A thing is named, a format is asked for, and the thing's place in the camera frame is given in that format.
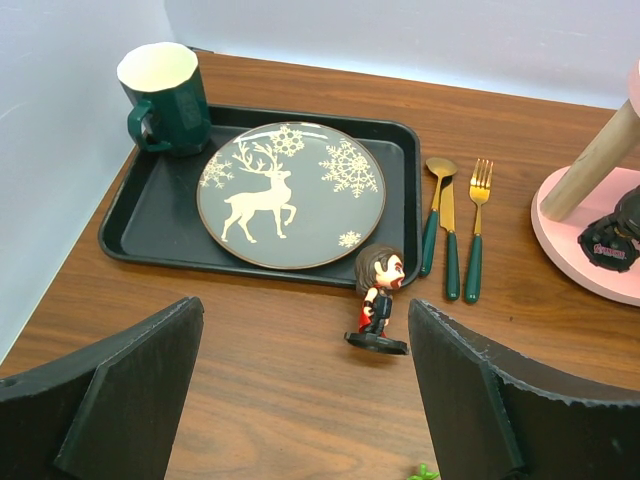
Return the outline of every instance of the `reindeer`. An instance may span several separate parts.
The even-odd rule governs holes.
[[[244,165],[240,167],[240,170],[245,172],[257,173],[265,175],[271,180],[271,188],[263,192],[244,192],[233,195],[225,200],[225,203],[231,204],[231,215],[224,222],[224,229],[222,230],[222,241],[227,241],[227,230],[236,221],[238,225],[244,230],[247,240],[251,243],[256,243],[256,240],[251,236],[247,229],[247,222],[251,220],[256,211],[271,210],[276,222],[276,233],[280,238],[287,238],[282,233],[280,226],[280,212],[282,209],[289,210],[289,218],[284,222],[285,226],[289,225],[293,221],[293,217],[296,214],[296,207],[289,205],[287,202],[291,198],[291,190],[284,183],[285,178],[291,175],[291,172],[282,171],[282,164],[278,163],[278,156],[273,151],[271,145],[263,147],[262,145],[253,142],[254,150],[259,153],[264,153],[269,159],[271,159],[271,166],[269,170],[262,170],[264,162],[260,159],[256,167],[252,167],[253,155],[248,154],[249,147],[244,142],[239,144],[240,155],[234,153],[233,158],[238,160]]]

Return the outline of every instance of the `rectangular tray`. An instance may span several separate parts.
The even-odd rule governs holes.
[[[385,210],[362,247],[402,247],[408,285],[422,259],[420,142],[408,127],[389,121],[301,112],[210,105],[212,142],[200,155],[176,159],[139,152],[102,221],[99,243],[117,260],[164,267],[353,288],[357,251],[319,267],[271,270],[247,263],[220,247],[200,220],[198,180],[217,149],[252,128],[285,121],[318,123],[359,140],[380,164],[387,186]]]

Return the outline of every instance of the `mug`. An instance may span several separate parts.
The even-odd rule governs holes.
[[[192,50],[172,42],[142,45],[124,56],[117,75],[134,106],[127,127],[140,149],[178,157],[204,150],[212,125]]]

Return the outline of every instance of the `mug handle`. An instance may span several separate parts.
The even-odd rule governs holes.
[[[171,148],[171,144],[169,142],[162,141],[160,143],[149,145],[142,135],[142,119],[152,111],[153,104],[149,100],[140,100],[138,102],[127,118],[129,135],[131,135],[131,138],[133,138],[140,148],[149,152],[162,152],[164,150],[169,150]]]

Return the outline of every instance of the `plate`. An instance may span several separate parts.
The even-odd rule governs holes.
[[[380,166],[358,141],[310,123],[264,125],[220,148],[198,183],[200,218],[233,255],[317,267],[356,250],[385,204]]]

